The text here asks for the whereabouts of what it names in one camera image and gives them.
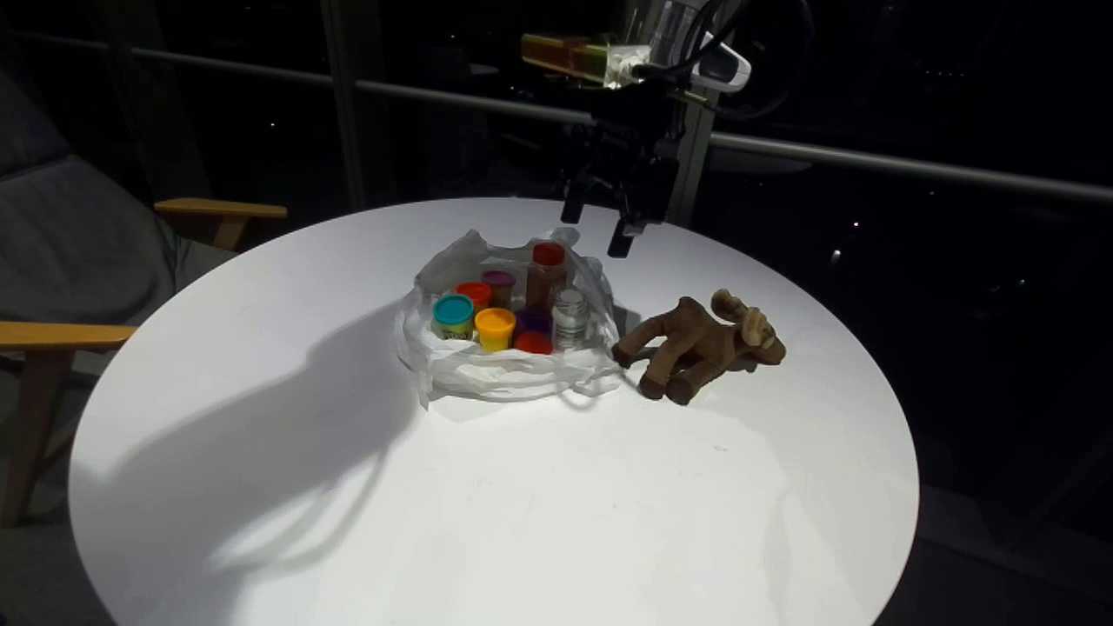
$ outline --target chair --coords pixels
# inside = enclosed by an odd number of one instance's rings
[[[166,218],[214,218],[214,244]],[[53,430],[78,350],[114,350],[180,285],[227,259],[283,205],[166,199],[155,209],[82,160],[0,70],[0,359],[19,368],[0,527],[75,429]]]

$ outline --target plastic bag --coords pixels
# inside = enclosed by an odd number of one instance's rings
[[[473,282],[485,269],[511,269],[514,285],[526,285],[530,250],[490,247],[476,228],[434,255],[413,282],[413,291],[400,307],[397,353],[413,371],[424,400],[457,393],[485,400],[535,400],[535,397],[599,397],[616,385],[621,371],[609,349],[621,340],[611,321],[611,289],[595,258],[577,258],[571,247],[577,233],[562,225],[553,236],[566,247],[571,285],[588,295],[588,337],[580,349],[530,353],[530,350],[479,350],[473,340],[447,340],[433,331],[433,301],[453,291],[458,282]]]

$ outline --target white tabletop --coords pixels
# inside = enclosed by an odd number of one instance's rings
[[[866,349],[805,289],[678,225],[580,255],[643,315],[733,289],[789,359],[690,407],[611,388],[418,407],[390,350],[413,272],[556,201],[360,211],[204,276],[119,350],[70,470],[123,626],[863,626],[906,570],[919,464]]]

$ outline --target brown plush toy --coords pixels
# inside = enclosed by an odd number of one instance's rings
[[[640,393],[657,400],[667,393],[674,403],[690,403],[706,383],[744,360],[778,364],[786,345],[758,307],[744,307],[727,289],[709,298],[709,310],[733,327],[717,323],[696,298],[682,298],[674,310],[638,323],[616,349],[616,360],[647,353],[647,345],[665,332],[665,345],[651,353],[651,368],[640,376]]]

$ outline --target yellow object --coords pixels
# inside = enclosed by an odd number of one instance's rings
[[[133,331],[137,327],[0,321],[0,350],[112,350],[123,349]]]
[[[489,307],[476,313],[476,340],[485,350],[511,349],[511,332],[514,332],[514,310]]]
[[[160,199],[155,209],[166,218],[216,218],[210,244],[237,250],[250,222],[286,222],[286,205],[227,201],[227,199]]]
[[[591,37],[523,34],[523,63],[577,77],[609,91],[638,84],[632,65],[651,63],[651,46],[609,46]]]

